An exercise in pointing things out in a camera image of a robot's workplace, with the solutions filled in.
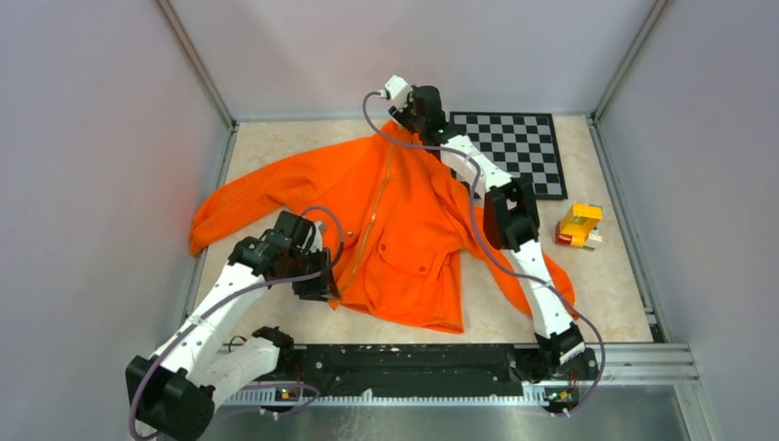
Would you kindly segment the orange zip jacket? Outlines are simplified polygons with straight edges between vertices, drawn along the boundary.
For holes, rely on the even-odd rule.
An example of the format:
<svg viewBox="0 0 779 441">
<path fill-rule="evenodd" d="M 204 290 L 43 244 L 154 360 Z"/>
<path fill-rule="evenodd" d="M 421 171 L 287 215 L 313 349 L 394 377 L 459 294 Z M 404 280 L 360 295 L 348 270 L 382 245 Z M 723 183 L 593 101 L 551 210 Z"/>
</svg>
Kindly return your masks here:
<svg viewBox="0 0 779 441">
<path fill-rule="evenodd" d="M 460 334 L 460 259 L 484 253 L 480 209 L 450 170 L 394 122 L 380 133 L 298 153 L 213 192 L 193 217 L 189 251 L 286 207 L 341 222 L 324 244 L 341 251 L 340 304 L 382 320 Z M 328 209 L 325 217 L 322 210 Z"/>
</svg>

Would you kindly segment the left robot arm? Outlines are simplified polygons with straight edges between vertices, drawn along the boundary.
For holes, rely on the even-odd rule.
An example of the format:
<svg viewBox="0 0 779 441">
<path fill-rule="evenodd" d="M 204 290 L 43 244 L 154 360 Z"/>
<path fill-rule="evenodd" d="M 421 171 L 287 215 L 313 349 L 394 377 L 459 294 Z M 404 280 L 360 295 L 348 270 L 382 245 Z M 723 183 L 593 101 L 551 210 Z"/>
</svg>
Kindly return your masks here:
<svg viewBox="0 0 779 441">
<path fill-rule="evenodd" d="M 281 211 L 261 236 L 234 245 L 209 293 L 171 337 L 150 355 L 129 362 L 131 439 L 197 440 L 236 392 L 265 374 L 277 380 L 291 374 L 295 357 L 284 348 L 290 338 L 276 328 L 260 329 L 230 353 L 221 349 L 238 321 L 273 287 L 290 285 L 316 300 L 337 298 L 333 270 L 344 251 L 345 233 L 330 210 L 321 211 L 336 230 L 335 251 L 323 240 L 327 223 Z"/>
</svg>

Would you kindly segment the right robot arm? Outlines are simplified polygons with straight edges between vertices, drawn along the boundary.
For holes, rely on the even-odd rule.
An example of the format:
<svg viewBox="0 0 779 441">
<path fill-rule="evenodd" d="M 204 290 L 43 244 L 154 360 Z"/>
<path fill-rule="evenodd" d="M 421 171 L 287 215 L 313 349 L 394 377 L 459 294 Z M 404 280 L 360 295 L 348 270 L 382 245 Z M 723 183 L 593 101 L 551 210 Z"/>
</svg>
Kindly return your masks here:
<svg viewBox="0 0 779 441">
<path fill-rule="evenodd" d="M 526 280 L 525 298 L 540 350 L 538 365 L 546 376 L 564 378 L 589 348 L 575 322 L 580 314 L 562 297 L 545 261 L 531 180 L 503 171 L 450 122 L 436 87 L 403 83 L 386 86 L 384 96 L 391 116 L 469 181 L 472 198 L 482 200 L 482 221 L 473 224 L 477 241 L 492 262 L 497 260 L 493 251 L 502 252 L 507 262 L 498 267 L 504 273 Z"/>
</svg>

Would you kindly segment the black white checkerboard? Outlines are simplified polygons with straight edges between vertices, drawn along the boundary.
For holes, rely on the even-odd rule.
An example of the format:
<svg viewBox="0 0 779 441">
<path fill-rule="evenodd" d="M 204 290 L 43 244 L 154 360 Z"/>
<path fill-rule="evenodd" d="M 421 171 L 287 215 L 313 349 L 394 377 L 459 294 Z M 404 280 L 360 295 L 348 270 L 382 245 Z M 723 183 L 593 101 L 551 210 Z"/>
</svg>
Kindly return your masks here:
<svg viewBox="0 0 779 441">
<path fill-rule="evenodd" d="M 449 117 L 502 170 L 530 176 L 538 199 L 568 198 L 550 114 L 452 111 Z"/>
</svg>

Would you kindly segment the yellow red toy blocks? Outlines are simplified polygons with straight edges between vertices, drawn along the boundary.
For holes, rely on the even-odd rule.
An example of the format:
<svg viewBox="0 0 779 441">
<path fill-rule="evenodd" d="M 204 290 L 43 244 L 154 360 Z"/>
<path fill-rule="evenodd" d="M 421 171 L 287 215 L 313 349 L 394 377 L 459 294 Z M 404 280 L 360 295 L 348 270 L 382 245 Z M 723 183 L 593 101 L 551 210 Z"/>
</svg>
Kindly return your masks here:
<svg viewBox="0 0 779 441">
<path fill-rule="evenodd" d="M 556 224 L 555 243 L 594 251 L 603 242 L 603 236 L 598 231 L 602 219 L 602 207 L 572 204 L 566 215 Z"/>
</svg>

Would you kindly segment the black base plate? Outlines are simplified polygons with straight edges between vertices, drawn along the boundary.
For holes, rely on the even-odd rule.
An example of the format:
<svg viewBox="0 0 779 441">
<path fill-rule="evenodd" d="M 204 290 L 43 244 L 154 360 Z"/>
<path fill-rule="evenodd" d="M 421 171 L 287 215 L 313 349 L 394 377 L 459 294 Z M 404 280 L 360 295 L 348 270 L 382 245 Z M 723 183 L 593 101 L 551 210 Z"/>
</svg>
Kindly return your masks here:
<svg viewBox="0 0 779 441">
<path fill-rule="evenodd" d="M 596 372 L 592 349 L 552 369 L 535 345 L 298 345 L 283 350 L 271 375 L 325 397 L 481 398 L 519 396 L 544 380 L 578 386 Z"/>
</svg>

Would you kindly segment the aluminium front rail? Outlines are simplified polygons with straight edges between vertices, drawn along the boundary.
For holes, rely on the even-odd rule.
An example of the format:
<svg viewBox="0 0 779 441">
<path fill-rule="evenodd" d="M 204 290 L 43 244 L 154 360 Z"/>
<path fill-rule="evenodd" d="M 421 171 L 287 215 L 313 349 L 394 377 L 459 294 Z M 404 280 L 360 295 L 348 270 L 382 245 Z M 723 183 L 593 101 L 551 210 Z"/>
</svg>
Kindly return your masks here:
<svg viewBox="0 0 779 441">
<path fill-rule="evenodd" d="M 221 405 L 539 406 L 576 409 L 602 387 L 676 386 L 700 379 L 683 345 L 591 345 L 560 367 L 533 345 L 219 345 L 197 374 L 167 359 L 134 360 L 128 390 L 140 412 L 212 414 Z"/>
</svg>

